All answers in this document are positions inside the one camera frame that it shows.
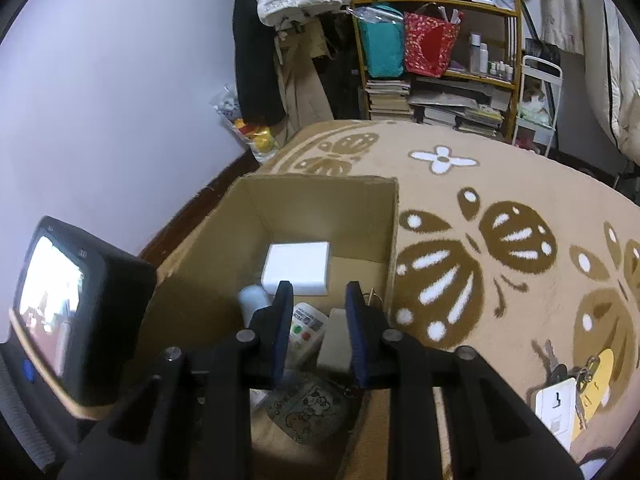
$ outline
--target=white card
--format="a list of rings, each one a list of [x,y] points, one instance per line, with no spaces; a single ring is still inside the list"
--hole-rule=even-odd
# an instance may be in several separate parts
[[[567,451],[576,417],[575,386],[575,378],[571,377],[536,393],[536,415]]]

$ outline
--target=yellow tag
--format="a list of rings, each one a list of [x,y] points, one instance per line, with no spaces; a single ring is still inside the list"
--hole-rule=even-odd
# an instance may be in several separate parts
[[[582,405],[584,406],[584,418],[587,424],[598,409],[600,401],[609,387],[609,380],[613,372],[613,352],[607,348],[600,352],[598,357],[600,358],[600,364],[593,374],[593,379],[590,383],[587,383],[584,391],[580,394],[580,400],[582,400]],[[580,435],[581,431],[580,420],[576,416],[572,441]]]

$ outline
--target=yellow object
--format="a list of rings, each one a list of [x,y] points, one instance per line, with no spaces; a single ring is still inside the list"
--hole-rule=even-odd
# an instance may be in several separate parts
[[[259,153],[269,153],[275,147],[275,139],[268,126],[258,128],[246,135]]]
[[[598,409],[598,406],[609,387],[609,380],[613,371],[613,352],[609,348],[600,352],[598,357],[600,358],[600,364],[593,374],[593,379],[590,383],[587,383],[584,391],[579,394],[582,405],[584,406],[584,418],[586,419],[587,424]],[[580,420],[576,416],[574,420],[574,436],[572,437],[572,441],[580,435],[581,431],[582,428],[580,428]]]

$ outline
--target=white foam block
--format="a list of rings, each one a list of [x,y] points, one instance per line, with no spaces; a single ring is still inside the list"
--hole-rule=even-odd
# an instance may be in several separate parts
[[[329,242],[271,244],[262,270],[262,288],[275,294],[282,281],[297,296],[326,296]]]
[[[318,368],[347,374],[350,367],[351,341],[346,311],[343,308],[333,308],[329,314],[318,355]]]

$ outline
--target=teal bag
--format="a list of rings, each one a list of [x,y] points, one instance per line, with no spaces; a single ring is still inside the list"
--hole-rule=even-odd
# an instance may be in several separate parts
[[[385,5],[373,5],[402,18],[402,12]],[[398,77],[404,72],[403,23],[368,23],[358,20],[362,47],[371,77]]]

